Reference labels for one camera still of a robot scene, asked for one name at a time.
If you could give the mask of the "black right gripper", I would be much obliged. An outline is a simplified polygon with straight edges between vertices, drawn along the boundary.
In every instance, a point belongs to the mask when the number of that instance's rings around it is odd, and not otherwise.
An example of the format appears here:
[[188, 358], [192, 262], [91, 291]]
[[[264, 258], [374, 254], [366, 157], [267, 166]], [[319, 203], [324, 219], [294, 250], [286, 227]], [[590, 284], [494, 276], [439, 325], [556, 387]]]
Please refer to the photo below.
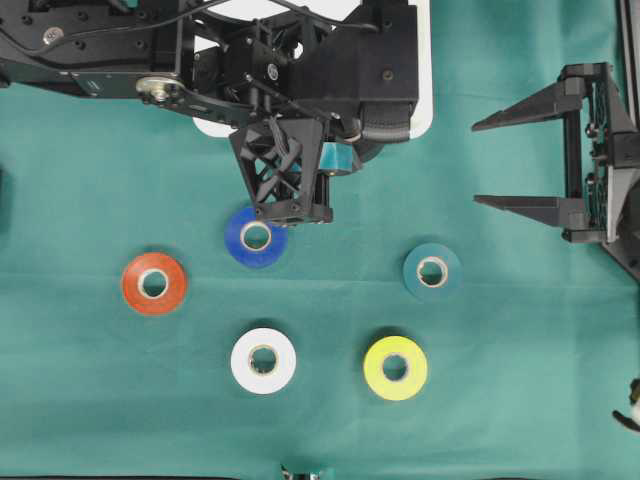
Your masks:
[[[608, 63], [565, 66], [561, 81], [472, 125], [473, 132], [558, 120], [588, 103], [584, 128], [591, 142], [593, 170], [586, 202], [592, 226], [611, 245], [639, 238], [639, 126], [627, 108]], [[474, 201], [551, 227], [585, 229], [582, 198], [475, 195]]]

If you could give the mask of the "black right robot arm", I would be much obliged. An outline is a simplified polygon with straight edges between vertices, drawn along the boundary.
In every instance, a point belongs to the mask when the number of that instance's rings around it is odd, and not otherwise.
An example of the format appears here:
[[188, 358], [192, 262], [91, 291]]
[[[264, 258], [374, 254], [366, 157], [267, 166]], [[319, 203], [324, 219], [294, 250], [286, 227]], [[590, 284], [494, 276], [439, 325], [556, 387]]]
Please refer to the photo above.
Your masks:
[[560, 120], [565, 194], [477, 195], [475, 201], [561, 229], [569, 243], [597, 243], [639, 276], [639, 122], [608, 63], [565, 66], [557, 81], [475, 123], [473, 130]]

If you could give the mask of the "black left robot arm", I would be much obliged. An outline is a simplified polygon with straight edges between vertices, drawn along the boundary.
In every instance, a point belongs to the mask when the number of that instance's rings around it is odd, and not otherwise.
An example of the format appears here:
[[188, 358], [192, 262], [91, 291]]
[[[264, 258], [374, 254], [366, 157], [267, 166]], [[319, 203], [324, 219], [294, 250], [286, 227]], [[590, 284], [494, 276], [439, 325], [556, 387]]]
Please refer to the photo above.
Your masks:
[[291, 2], [243, 20], [214, 1], [5, 1], [1, 83], [134, 99], [226, 127], [258, 220], [326, 223], [336, 169], [323, 150], [347, 151], [344, 174], [362, 168], [363, 103], [313, 92], [344, 77], [311, 58], [365, 27]]

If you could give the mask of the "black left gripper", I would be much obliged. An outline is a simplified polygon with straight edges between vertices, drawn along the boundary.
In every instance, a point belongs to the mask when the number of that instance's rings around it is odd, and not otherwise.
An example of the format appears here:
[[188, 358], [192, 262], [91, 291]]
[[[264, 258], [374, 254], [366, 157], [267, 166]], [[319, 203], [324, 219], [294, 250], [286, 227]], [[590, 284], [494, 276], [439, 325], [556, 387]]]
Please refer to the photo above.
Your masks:
[[333, 218], [324, 147], [353, 154], [360, 141], [360, 101], [354, 62], [355, 28], [312, 19], [199, 19], [191, 86], [208, 100], [241, 112], [195, 117], [230, 139], [253, 211], [277, 225]]

